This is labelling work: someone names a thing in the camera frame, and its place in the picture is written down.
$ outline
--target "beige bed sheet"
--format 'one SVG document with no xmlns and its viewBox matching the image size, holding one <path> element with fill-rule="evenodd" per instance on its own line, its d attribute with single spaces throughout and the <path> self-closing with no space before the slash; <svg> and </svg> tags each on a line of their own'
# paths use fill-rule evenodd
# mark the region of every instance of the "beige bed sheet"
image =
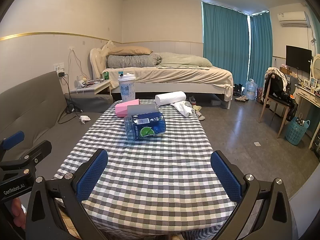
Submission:
<svg viewBox="0 0 320 240">
<path fill-rule="evenodd" d="M 228 70 L 211 67 L 209 69 L 190 68 L 165 68 L 157 67 L 129 67 L 129 68 L 107 68 L 111 80 L 111 89 L 119 86 L 119 71 L 124 74 L 130 73 L 136 76 L 137 83 L 196 83 L 211 84 L 225 89 L 225 101 L 232 99 L 233 78 Z"/>
</svg>

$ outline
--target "paper towel roll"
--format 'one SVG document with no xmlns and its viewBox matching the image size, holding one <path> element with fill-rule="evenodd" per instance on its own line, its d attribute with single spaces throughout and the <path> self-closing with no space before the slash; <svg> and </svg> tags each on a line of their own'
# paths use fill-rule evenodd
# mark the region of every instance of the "paper towel roll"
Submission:
<svg viewBox="0 0 320 240">
<path fill-rule="evenodd" d="M 161 95 L 156 95 L 156 104 L 158 106 L 163 106 L 167 104 L 172 104 L 175 102 L 185 101 L 187 98 L 186 94 L 182 91 L 166 93 Z"/>
</svg>

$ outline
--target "checkered tablecloth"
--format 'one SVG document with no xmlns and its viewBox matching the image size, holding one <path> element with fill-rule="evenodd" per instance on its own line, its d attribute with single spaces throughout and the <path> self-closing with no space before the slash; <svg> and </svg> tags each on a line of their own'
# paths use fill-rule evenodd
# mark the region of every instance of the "checkered tablecloth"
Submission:
<svg viewBox="0 0 320 240">
<path fill-rule="evenodd" d="M 100 230 L 122 239 L 181 231 L 189 231 L 189 239 L 212 238 L 234 203 L 211 168 L 213 151 L 196 115 L 184 117 L 173 106 L 160 106 L 166 132 L 129 142 L 123 118 L 115 115 L 120 102 L 92 125 L 55 178 L 75 172 L 103 148 L 108 165 L 82 202 Z"/>
</svg>

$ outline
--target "sofa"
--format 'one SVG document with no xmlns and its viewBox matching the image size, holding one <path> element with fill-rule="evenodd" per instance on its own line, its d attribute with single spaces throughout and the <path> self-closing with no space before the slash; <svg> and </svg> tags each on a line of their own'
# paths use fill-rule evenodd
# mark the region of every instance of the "sofa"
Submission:
<svg viewBox="0 0 320 240">
<path fill-rule="evenodd" d="M 91 121 L 82 124 L 75 113 L 66 114 L 69 94 L 63 94 L 55 71 L 38 76 L 0 94 L 0 138 L 23 131 L 24 140 L 6 152 L 3 161 L 19 159 L 43 140 L 52 144 L 51 153 L 36 166 L 36 175 L 52 179 L 63 161 L 91 125 L 105 112 L 110 95 L 72 93 L 73 103 Z"/>
</svg>

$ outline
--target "television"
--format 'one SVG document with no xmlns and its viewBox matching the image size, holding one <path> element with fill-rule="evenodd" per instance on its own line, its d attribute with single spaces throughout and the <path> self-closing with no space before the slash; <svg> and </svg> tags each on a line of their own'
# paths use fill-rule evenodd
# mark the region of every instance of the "television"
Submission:
<svg viewBox="0 0 320 240">
<path fill-rule="evenodd" d="M 287 46 L 285 64 L 289 67 L 310 73 L 312 51 L 294 46 Z"/>
</svg>

